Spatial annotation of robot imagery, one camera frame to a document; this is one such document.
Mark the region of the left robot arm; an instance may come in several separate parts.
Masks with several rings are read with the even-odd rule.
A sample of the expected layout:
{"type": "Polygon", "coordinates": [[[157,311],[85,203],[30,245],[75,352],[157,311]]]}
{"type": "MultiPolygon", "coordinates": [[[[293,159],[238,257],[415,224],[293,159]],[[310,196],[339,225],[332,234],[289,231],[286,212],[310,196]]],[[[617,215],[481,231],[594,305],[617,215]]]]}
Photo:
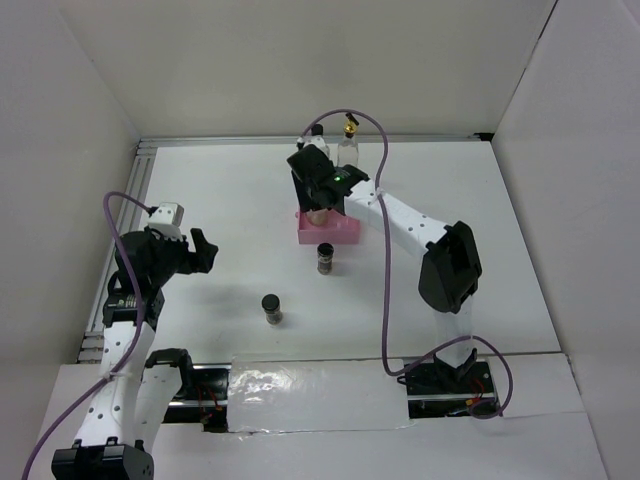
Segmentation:
{"type": "Polygon", "coordinates": [[[155,350],[163,286],[176,274],[207,274],[218,252],[203,232],[147,226],[124,234],[103,306],[100,387],[71,447],[55,451],[57,479],[151,479],[152,448],[169,403],[196,390],[184,348],[155,350]]]}

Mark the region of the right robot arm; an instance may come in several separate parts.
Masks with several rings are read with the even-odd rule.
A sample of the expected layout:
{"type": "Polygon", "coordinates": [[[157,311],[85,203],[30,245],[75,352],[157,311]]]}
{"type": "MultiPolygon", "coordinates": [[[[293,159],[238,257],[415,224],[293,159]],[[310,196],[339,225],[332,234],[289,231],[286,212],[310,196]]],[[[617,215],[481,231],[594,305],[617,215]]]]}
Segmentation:
{"type": "Polygon", "coordinates": [[[381,356],[387,375],[400,377],[418,366],[414,362],[393,371],[388,363],[391,261],[396,245],[420,261],[418,293],[438,326],[440,345],[429,355],[438,384],[448,392],[460,391],[469,383],[477,359],[471,312],[482,267],[471,228],[462,221],[449,225],[419,212],[384,192],[378,178],[350,164],[335,166],[327,149],[310,140],[299,139],[287,163],[304,212],[332,210],[384,235],[381,356]]]}

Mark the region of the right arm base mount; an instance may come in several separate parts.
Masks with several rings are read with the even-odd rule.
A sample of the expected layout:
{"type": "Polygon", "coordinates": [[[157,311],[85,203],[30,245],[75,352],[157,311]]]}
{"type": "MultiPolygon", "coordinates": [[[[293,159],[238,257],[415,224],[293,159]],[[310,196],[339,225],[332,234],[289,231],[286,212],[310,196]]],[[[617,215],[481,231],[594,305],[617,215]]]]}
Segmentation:
{"type": "Polygon", "coordinates": [[[422,363],[396,381],[405,388],[410,419],[468,417],[471,408],[489,416],[500,407],[486,361],[476,361],[458,383],[434,362],[422,363]]]}

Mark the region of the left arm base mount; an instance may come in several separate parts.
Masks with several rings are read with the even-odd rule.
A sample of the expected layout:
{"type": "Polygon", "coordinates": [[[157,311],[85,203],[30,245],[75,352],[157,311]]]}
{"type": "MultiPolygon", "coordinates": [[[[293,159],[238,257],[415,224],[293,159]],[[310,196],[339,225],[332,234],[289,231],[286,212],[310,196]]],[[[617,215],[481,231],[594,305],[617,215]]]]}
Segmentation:
{"type": "Polygon", "coordinates": [[[204,432],[228,432],[230,364],[195,364],[191,386],[169,403],[164,424],[197,425],[204,432]]]}

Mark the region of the pink lid spice jar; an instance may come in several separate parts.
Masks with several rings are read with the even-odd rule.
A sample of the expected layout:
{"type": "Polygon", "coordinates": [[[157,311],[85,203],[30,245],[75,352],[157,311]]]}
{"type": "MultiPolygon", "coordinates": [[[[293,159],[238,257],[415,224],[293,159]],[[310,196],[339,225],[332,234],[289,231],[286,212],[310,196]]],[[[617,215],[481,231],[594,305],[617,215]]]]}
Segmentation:
{"type": "Polygon", "coordinates": [[[310,225],[322,228],[328,223],[329,211],[327,209],[310,210],[305,213],[305,217],[310,225]]]}

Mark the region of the front black lid spice jar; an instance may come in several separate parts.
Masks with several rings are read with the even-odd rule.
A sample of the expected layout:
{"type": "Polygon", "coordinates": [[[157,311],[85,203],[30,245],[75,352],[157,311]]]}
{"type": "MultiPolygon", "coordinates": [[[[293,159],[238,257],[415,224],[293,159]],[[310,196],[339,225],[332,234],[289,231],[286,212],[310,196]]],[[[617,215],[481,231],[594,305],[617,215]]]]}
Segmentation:
{"type": "Polygon", "coordinates": [[[276,294],[267,294],[261,300],[261,307],[270,325],[278,325],[283,319],[280,298],[276,294]]]}

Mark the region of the small dark spice jar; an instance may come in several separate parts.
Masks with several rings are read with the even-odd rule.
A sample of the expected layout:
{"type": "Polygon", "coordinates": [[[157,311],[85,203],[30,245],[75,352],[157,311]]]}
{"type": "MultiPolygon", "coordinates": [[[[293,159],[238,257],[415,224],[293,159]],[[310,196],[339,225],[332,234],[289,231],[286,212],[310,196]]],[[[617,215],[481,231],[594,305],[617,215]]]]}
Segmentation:
{"type": "Polygon", "coordinates": [[[317,246],[317,270],[322,275],[328,275],[333,267],[334,246],[323,242],[317,246]]]}

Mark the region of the pink plastic bin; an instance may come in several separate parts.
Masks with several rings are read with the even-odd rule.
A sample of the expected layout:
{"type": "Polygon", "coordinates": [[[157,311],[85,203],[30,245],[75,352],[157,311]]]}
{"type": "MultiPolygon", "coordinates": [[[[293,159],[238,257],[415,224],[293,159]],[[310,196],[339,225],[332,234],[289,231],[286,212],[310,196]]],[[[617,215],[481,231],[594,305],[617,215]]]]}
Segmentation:
{"type": "Polygon", "coordinates": [[[351,217],[331,210],[322,226],[313,225],[305,213],[296,212],[297,238],[300,245],[357,245],[360,242],[361,224],[351,217]]]}

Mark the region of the gold spout glass bottle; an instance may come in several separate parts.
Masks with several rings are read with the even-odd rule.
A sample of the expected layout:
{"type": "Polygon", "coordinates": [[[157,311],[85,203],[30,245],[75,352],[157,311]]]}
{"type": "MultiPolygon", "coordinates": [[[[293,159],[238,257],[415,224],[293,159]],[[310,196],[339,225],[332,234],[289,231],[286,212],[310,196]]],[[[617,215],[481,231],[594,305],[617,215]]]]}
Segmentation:
{"type": "Polygon", "coordinates": [[[337,146],[337,165],[357,166],[359,161],[359,147],[356,134],[359,128],[359,121],[352,113],[346,113],[345,117],[343,137],[337,146]]]}

